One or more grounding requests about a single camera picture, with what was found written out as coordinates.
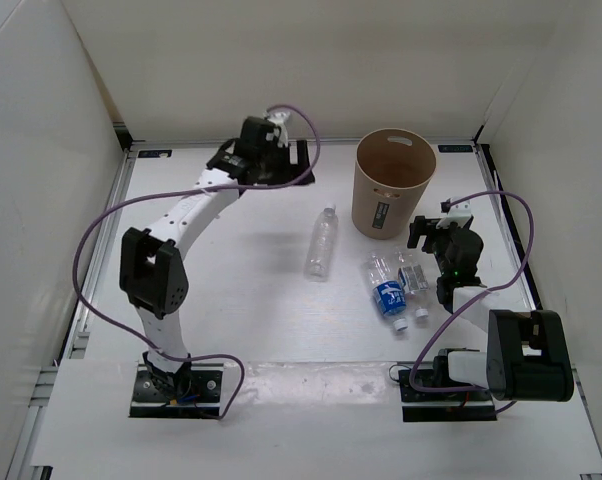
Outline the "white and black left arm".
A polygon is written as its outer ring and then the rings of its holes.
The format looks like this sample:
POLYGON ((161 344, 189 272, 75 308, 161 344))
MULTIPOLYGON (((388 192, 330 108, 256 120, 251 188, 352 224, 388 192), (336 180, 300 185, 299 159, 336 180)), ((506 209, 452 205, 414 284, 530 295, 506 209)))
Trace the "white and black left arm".
POLYGON ((246 118, 239 136, 223 143, 206 163, 194 193, 181 195, 148 227, 129 228, 123 235, 120 288, 152 344, 143 355, 151 381, 169 399, 181 399, 191 388, 190 355, 178 315, 189 289, 184 258, 190 247, 246 187, 315 181, 306 141, 289 142, 289 116, 275 111, 246 118))

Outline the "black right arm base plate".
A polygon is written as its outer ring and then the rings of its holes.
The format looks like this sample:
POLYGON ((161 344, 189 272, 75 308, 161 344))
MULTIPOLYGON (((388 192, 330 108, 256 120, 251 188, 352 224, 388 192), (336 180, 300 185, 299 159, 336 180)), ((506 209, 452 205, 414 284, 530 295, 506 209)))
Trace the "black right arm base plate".
POLYGON ((411 368, 405 363, 388 369, 391 382, 399 387, 404 423, 496 421, 494 402, 488 391, 425 393, 409 384, 411 368))

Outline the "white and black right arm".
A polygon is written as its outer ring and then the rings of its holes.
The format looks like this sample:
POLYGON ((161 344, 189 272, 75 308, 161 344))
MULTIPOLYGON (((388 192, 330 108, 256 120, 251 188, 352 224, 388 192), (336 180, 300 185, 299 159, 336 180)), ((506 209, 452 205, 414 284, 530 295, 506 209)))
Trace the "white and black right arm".
POLYGON ((407 247, 424 241, 422 251, 434 256, 440 276, 438 302, 453 321, 466 317, 487 333, 484 352, 444 349, 433 362, 430 381, 410 369, 408 384, 424 394, 451 400, 465 391, 486 391, 501 401, 566 402, 574 377, 560 316, 551 310, 516 312, 494 304, 496 293, 477 275, 484 243, 470 229, 472 220, 417 216, 409 226, 407 247))

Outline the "clear plastic bottle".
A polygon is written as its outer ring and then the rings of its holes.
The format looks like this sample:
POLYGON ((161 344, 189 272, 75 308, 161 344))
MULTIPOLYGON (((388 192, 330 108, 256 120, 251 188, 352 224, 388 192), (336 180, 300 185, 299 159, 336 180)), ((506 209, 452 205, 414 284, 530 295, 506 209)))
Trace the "clear plastic bottle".
POLYGON ((313 281, 328 278, 337 239, 339 219, 335 204, 328 204, 318 215, 310 240, 304 274, 313 281))

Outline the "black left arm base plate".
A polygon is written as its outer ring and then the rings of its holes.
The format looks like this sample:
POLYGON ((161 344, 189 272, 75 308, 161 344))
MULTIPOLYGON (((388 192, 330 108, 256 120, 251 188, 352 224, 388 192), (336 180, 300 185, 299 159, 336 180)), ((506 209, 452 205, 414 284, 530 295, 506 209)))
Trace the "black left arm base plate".
POLYGON ((220 415, 222 364, 193 364, 185 392, 166 396, 151 381, 145 365, 137 366, 129 417, 137 419, 210 419, 220 415))

